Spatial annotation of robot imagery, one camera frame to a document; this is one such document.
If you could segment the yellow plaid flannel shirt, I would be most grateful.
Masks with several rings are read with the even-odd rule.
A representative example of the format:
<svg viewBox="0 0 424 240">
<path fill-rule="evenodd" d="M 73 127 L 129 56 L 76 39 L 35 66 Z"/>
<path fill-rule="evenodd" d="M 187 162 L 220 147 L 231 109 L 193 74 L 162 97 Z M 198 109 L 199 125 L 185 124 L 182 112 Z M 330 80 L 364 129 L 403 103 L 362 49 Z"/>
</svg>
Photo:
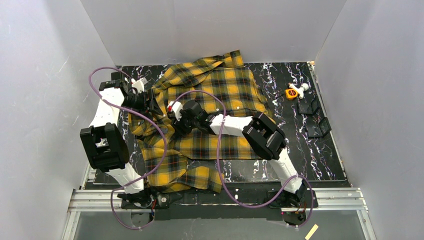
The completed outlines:
<svg viewBox="0 0 424 240">
<path fill-rule="evenodd" d="M 243 136 L 228 135 L 220 129 L 223 115 L 251 117 L 260 112 L 273 117 L 266 96 L 239 50 L 172 65 L 152 90 L 163 112 L 172 101 L 195 101 L 201 110 L 184 110 L 181 120 L 164 115 L 152 122 L 128 115 L 129 129 L 141 149 L 151 187 L 164 193 L 190 188 L 218 193 L 222 183 L 217 169 L 189 168 L 190 160 L 258 158 Z M 218 123 L 211 122 L 213 117 Z"/>
</svg>

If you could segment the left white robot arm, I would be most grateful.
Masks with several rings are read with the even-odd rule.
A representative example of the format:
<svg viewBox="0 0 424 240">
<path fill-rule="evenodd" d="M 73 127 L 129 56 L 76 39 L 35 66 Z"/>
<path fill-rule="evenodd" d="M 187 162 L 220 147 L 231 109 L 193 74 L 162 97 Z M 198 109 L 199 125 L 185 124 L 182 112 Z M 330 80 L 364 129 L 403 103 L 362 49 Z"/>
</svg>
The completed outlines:
<svg viewBox="0 0 424 240">
<path fill-rule="evenodd" d="M 80 131 L 90 166 L 113 177 L 126 194 L 140 193 L 145 184 L 130 164 L 130 153 L 118 128 L 120 108 L 130 109 L 150 120 L 164 114 L 153 90 L 145 89 L 144 83 L 143 78 L 134 80 L 122 72 L 112 72 L 110 80 L 100 83 L 98 93 L 101 96 L 92 122 Z"/>
</svg>

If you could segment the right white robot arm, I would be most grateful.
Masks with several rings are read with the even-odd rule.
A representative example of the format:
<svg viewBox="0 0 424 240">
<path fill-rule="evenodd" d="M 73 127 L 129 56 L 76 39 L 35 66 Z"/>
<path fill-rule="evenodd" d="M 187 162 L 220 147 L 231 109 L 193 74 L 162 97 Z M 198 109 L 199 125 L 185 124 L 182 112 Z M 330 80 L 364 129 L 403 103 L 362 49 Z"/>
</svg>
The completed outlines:
<svg viewBox="0 0 424 240">
<path fill-rule="evenodd" d="M 170 102 L 167 115 L 182 136 L 198 129 L 208 135 L 245 139 L 256 155 L 270 163 L 285 192 L 300 195 L 306 190 L 305 181 L 289 157 L 284 132 L 264 113 L 246 117 L 207 113 L 197 101 L 190 100 L 185 104 Z"/>
</svg>

